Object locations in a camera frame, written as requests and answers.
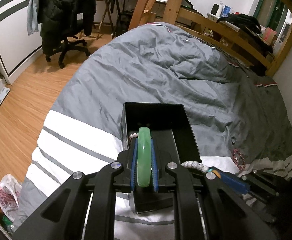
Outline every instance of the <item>wooden floor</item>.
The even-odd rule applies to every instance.
[[[93,53],[111,41],[104,34],[98,41],[85,38]],[[47,63],[41,55],[15,81],[11,91],[0,106],[0,180],[12,174],[23,181],[31,163],[31,154],[36,147],[38,135],[45,116],[62,88],[87,57],[83,52],[69,51],[60,69],[59,54]]]

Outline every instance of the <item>wooden bed frame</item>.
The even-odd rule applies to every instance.
[[[292,1],[291,0],[282,0],[289,10],[292,13]],[[136,28],[140,25],[146,24],[148,22],[154,22],[156,14],[152,13],[151,10],[153,5],[155,4],[156,0],[138,0],[134,14],[132,16],[129,30]],[[202,15],[193,12],[191,10],[187,10],[181,7],[182,0],[168,0],[165,12],[163,15],[163,22],[167,22],[173,25],[176,24],[176,20],[178,17],[185,18],[191,20],[201,26],[205,26],[210,30],[220,34],[222,37],[228,39],[233,44],[237,44],[241,48],[243,48],[247,53],[249,53],[254,59],[259,61],[262,65],[267,68],[266,74],[269,76],[273,76],[275,72],[278,70],[280,65],[283,63],[284,59],[286,58],[288,52],[292,46],[292,24],[291,27],[286,35],[286,38],[277,53],[277,56],[273,59],[272,62],[269,62],[260,52],[258,52],[253,46],[251,46],[246,40],[242,39],[238,36],[238,33],[231,28],[228,28],[224,24],[218,24],[209,20]],[[184,29],[188,33],[192,34],[195,37],[201,38],[209,43],[212,43],[220,48],[222,48],[225,52],[229,53],[230,55],[238,58],[239,60],[243,61],[247,65],[253,65],[248,59],[234,51],[228,46],[216,41],[204,34],[201,34],[197,31],[191,30],[189,28],[177,25],[180,28]]]

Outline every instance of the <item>silver screw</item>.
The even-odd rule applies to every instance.
[[[206,178],[208,178],[208,179],[215,179],[216,178],[216,175],[213,172],[208,172],[208,173],[206,173]]]
[[[111,167],[112,167],[113,169],[118,169],[118,168],[121,167],[121,163],[119,163],[119,162],[113,162],[113,163],[111,164]]]
[[[177,168],[177,163],[173,163],[173,162],[168,163],[167,167],[173,170],[173,169]]]
[[[76,171],[76,172],[73,174],[73,178],[74,178],[74,179],[80,179],[82,176],[83,176],[83,174],[82,174],[82,172],[80,172],[80,171]]]

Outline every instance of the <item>plastic bag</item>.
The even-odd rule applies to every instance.
[[[11,174],[5,175],[0,181],[0,207],[12,222],[17,215],[21,184]]]

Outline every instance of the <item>yellow object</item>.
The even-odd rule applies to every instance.
[[[219,177],[220,179],[222,178],[222,176],[219,174],[217,170],[212,170],[212,173],[215,173],[215,175]]]

